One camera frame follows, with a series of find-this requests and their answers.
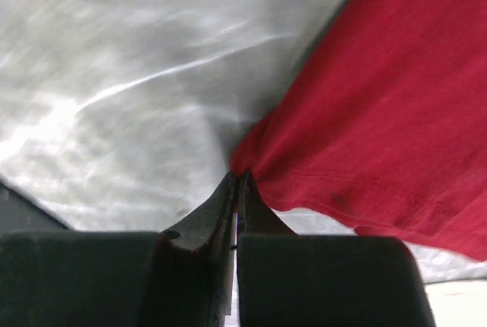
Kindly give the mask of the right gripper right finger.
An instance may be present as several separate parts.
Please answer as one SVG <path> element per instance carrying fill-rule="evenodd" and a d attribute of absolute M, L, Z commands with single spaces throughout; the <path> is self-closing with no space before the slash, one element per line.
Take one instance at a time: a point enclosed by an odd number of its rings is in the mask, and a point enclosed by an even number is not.
<path fill-rule="evenodd" d="M 433 326 L 412 253 L 392 237 L 299 235 L 239 179 L 242 326 Z"/>

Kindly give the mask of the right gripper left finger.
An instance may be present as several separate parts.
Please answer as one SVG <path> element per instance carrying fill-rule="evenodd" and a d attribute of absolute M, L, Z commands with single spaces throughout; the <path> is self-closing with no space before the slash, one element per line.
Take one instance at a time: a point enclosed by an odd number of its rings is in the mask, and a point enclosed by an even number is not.
<path fill-rule="evenodd" d="M 1 234 L 3 326 L 222 326 L 231 312 L 234 195 L 161 232 Z"/>

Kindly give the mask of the red t-shirt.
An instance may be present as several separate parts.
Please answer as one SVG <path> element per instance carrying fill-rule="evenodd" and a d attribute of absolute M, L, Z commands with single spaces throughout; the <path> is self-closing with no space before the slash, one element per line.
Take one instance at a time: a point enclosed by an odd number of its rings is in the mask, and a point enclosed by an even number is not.
<path fill-rule="evenodd" d="M 486 0 L 349 0 L 240 143 L 279 211 L 486 259 Z"/>

